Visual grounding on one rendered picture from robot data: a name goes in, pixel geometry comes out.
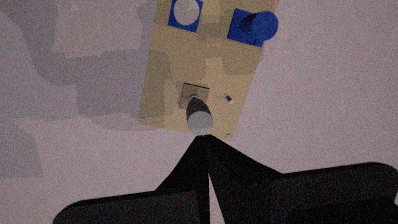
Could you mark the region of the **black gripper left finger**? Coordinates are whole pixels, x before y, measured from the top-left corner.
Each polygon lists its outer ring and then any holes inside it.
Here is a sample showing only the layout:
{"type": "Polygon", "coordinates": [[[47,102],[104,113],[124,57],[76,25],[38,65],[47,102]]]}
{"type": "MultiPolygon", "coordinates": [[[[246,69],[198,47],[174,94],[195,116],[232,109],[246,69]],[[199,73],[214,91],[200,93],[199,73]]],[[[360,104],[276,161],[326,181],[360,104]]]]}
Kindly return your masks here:
{"type": "Polygon", "coordinates": [[[207,147],[196,136],[155,191],[81,200],[53,224],[210,224],[207,147]]]}

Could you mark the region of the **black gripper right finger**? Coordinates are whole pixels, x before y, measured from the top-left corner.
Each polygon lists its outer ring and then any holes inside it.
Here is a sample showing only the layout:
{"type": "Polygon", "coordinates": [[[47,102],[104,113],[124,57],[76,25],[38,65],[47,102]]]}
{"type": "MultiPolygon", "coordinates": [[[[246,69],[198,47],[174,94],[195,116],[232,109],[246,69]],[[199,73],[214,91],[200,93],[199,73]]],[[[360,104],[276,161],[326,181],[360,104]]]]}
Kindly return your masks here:
{"type": "Polygon", "coordinates": [[[225,224],[286,224],[295,210],[388,197],[398,171],[367,162],[280,173],[215,136],[204,135],[209,176],[225,224]]]}

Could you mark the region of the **tan board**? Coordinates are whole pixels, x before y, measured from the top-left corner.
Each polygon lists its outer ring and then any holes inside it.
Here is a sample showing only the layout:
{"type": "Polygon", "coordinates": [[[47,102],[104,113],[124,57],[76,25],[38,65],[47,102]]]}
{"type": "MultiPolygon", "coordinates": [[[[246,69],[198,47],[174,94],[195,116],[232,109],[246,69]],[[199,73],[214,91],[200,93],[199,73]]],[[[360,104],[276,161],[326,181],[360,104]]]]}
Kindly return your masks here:
{"type": "Polygon", "coordinates": [[[137,124],[232,141],[279,1],[157,0],[137,124]]]}

